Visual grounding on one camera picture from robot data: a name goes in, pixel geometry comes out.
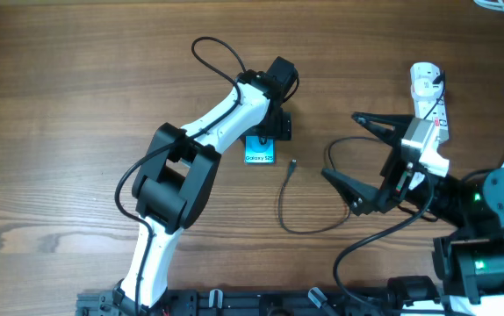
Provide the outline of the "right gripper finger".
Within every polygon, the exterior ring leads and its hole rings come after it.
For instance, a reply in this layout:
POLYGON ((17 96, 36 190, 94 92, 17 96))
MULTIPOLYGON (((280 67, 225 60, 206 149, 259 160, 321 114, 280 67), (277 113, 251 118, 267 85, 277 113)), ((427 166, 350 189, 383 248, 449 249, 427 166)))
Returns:
POLYGON ((351 118, 385 144, 396 147, 406 134, 414 115, 354 112, 351 118))
POLYGON ((354 215, 367 215, 379 210, 377 188, 333 169, 322 169, 321 174, 335 188, 354 215))

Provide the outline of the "teal screen Galaxy smartphone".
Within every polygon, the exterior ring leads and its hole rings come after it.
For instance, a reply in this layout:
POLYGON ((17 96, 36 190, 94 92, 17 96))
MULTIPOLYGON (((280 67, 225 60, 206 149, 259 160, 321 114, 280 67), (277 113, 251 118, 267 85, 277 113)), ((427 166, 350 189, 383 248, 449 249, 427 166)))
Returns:
POLYGON ((274 164, 275 141, 258 136, 245 137, 244 162, 247 164, 274 164))

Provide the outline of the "white power strip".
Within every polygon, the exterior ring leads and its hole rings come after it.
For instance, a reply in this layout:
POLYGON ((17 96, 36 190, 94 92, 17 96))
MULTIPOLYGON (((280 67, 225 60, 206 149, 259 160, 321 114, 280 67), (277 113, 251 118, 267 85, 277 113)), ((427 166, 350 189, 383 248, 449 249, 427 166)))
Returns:
POLYGON ((415 117, 438 125, 439 142, 446 142, 449 127, 445 106, 445 72, 431 62, 416 62, 410 68, 410 79, 415 117))

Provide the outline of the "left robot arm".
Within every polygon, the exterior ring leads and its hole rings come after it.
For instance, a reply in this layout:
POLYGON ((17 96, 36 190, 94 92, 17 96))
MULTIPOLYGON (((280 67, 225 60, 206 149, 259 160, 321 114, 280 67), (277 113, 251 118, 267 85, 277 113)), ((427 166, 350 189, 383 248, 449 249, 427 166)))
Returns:
POLYGON ((113 291, 114 305, 126 315, 148 315, 159 305, 177 243, 205 209, 222 154, 247 136, 291 138, 291 116, 282 105, 299 84, 293 63, 278 57, 267 71, 243 70, 229 82, 228 95, 201 118, 161 125, 146 154, 119 180, 116 200, 134 179, 130 217, 140 225, 130 269, 113 291))

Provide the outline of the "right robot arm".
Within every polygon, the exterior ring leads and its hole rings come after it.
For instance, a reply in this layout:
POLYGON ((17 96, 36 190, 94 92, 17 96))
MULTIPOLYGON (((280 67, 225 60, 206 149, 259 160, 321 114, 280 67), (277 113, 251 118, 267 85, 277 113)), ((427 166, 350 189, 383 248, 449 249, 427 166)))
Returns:
POLYGON ((413 115, 355 112, 360 126, 391 147, 375 188, 334 169, 321 174, 356 216, 389 212, 404 202, 414 207, 408 219, 345 248, 335 259, 395 233, 425 212, 454 226, 453 233, 433 240, 437 286, 427 276, 399 276, 383 289, 348 288, 333 276, 342 299, 331 303, 317 289, 308 297, 330 315, 493 315, 504 312, 504 168, 479 169, 457 179, 442 158, 439 125, 413 115))

